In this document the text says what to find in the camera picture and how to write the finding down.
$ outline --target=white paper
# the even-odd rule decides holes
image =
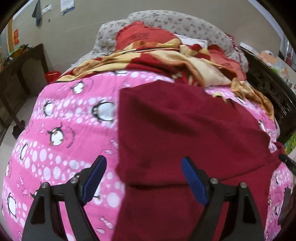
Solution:
[[[74,0],[61,0],[61,14],[64,14],[70,8],[74,8],[74,6]]]

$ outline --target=wall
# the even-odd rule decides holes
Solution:
[[[278,54],[280,38],[265,17],[247,0],[76,0],[75,9],[60,14],[60,0],[41,0],[42,9],[52,4],[43,15],[40,28],[31,17],[37,0],[29,4],[13,21],[19,29],[20,44],[43,43],[50,69],[64,71],[92,50],[102,24],[123,19],[141,10],[166,9],[202,18],[222,31],[244,42],[258,52],[269,49]]]

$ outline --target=red cloth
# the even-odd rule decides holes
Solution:
[[[246,182],[265,224],[270,178],[283,148],[269,152],[269,136],[244,107],[201,87],[156,81],[120,91],[118,124],[116,171],[126,196],[113,241],[189,239],[203,207],[181,171],[184,156],[223,183]],[[224,208],[214,240],[225,214]]]
[[[121,29],[116,37],[115,51],[122,50],[131,43],[142,41],[144,43],[164,44],[177,37],[168,30],[154,28],[145,25],[144,22],[137,21]]]
[[[233,59],[227,58],[224,51],[218,45],[210,45],[208,50],[216,64],[222,65],[237,74],[238,80],[246,80],[246,74],[243,72],[241,65]]]

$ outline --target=hanging towel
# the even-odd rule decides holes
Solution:
[[[36,18],[36,26],[39,26],[40,20],[42,18],[42,12],[41,12],[41,5],[40,0],[37,1],[34,12],[32,14],[33,18]]]

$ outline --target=penguin print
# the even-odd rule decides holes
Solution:
[[[8,206],[9,213],[12,214],[15,218],[17,218],[16,217],[17,202],[11,196],[11,193],[9,193],[9,195],[7,197],[7,206]]]
[[[106,231],[104,229],[96,229],[96,231],[100,234],[106,234]]]
[[[61,126],[54,128],[52,131],[47,131],[48,134],[50,134],[50,146],[59,146],[64,141],[64,133],[62,131],[62,123]]]
[[[50,102],[48,100],[45,105],[43,106],[43,113],[45,116],[51,116],[52,115],[52,109],[54,107],[54,102]]]
[[[277,206],[275,207],[275,209],[274,209],[274,214],[275,214],[276,216],[279,215],[279,205],[277,205]]]
[[[262,131],[266,132],[265,126],[262,121],[258,121],[259,126],[261,127]]]
[[[115,116],[115,103],[107,102],[102,99],[98,104],[93,106],[92,114],[98,121],[113,121]]]
[[[114,71],[114,73],[116,74],[116,76],[127,76],[128,75],[128,71],[127,70],[116,70]]]
[[[276,174],[275,180],[276,180],[276,184],[279,184],[279,175]]]
[[[10,160],[9,160],[9,162],[8,162],[8,164],[7,164],[7,167],[6,167],[6,172],[5,172],[5,176],[7,177],[8,176],[8,174],[9,174],[9,163],[10,163]]]
[[[31,197],[34,199],[35,196],[37,195],[37,193],[38,193],[38,190],[36,190],[36,191],[34,192],[34,194],[30,193],[30,195],[31,195]]]
[[[106,220],[104,217],[101,217],[100,221],[102,221],[106,225],[107,228],[114,229],[114,225],[111,222],[109,222],[108,220]]]
[[[271,205],[271,203],[272,203],[272,199],[271,199],[271,196],[270,195],[268,195],[268,205],[270,206]]]
[[[79,81],[76,85],[74,85],[71,89],[73,91],[73,94],[80,94],[83,91],[85,84],[83,81]]]
[[[26,154],[27,148],[28,148],[28,144],[26,143],[26,144],[22,147],[22,149],[21,149],[21,151],[20,151],[20,163],[21,163],[21,164],[22,164],[23,161],[24,161],[24,157],[25,157],[25,154]]]

